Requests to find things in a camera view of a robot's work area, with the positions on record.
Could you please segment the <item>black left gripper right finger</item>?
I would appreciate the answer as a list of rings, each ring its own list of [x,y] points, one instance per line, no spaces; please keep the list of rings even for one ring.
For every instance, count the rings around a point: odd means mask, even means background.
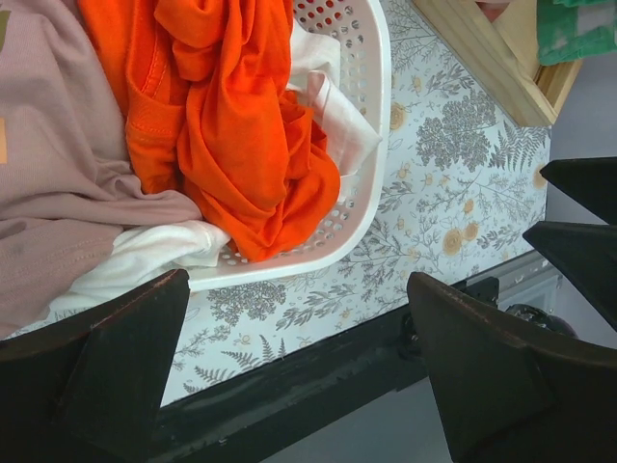
[[[414,272],[409,305],[455,462],[613,462],[616,352]]]

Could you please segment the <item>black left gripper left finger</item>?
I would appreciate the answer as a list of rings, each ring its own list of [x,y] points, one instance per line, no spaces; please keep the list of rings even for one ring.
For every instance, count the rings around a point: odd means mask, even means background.
[[[172,270],[2,341],[2,461],[147,461],[189,294]]]

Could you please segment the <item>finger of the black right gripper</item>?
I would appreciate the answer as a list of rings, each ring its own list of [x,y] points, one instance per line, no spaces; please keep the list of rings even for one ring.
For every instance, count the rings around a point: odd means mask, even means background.
[[[616,228],[540,221],[523,238],[616,326]]]
[[[616,158],[552,160],[541,176],[608,225],[616,224]]]

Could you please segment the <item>orange t shirt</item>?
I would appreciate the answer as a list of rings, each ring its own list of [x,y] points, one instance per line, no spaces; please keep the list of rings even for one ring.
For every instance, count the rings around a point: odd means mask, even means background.
[[[305,243],[338,197],[327,136],[287,83],[289,1],[82,1],[148,194],[176,190],[260,261]]]

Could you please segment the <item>mauve printed t shirt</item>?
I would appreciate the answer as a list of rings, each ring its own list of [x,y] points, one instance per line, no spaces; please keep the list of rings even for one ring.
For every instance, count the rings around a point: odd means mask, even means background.
[[[65,1],[1,5],[1,333],[46,315],[124,230],[199,217],[147,195],[93,47]]]

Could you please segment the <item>green tie-dye garment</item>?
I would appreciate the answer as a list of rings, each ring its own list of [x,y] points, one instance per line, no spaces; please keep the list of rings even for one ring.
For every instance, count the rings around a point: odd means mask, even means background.
[[[542,66],[616,51],[615,1],[538,1],[536,13]]]

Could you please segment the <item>right wooden clothes rack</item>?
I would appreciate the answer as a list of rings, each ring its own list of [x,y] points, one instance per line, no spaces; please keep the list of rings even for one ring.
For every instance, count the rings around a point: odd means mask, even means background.
[[[473,1],[415,0],[413,6],[514,123],[555,124],[582,61],[539,63],[534,1],[513,2],[495,21]]]

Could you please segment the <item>white garment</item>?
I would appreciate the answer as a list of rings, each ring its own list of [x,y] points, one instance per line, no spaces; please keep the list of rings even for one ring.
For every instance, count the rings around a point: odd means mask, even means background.
[[[111,301],[174,268],[214,267],[228,243],[227,233],[198,220],[124,231],[107,259],[49,304],[50,317],[58,321]]]

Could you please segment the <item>white plastic laundry basket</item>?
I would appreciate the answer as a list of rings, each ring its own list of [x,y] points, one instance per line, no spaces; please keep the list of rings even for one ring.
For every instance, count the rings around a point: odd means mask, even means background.
[[[389,30],[377,1],[297,1],[290,89],[307,98],[341,174],[334,208],[295,249],[262,262],[224,250],[190,270],[194,291],[260,283],[325,268],[360,242],[379,202],[387,161]]]

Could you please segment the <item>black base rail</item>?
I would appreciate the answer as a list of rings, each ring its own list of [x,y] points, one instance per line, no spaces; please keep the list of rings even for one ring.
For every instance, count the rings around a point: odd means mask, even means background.
[[[405,286],[393,310],[308,346],[258,337],[190,359],[203,336],[178,351],[169,402],[153,433],[152,462],[259,462],[369,402],[426,376]]]

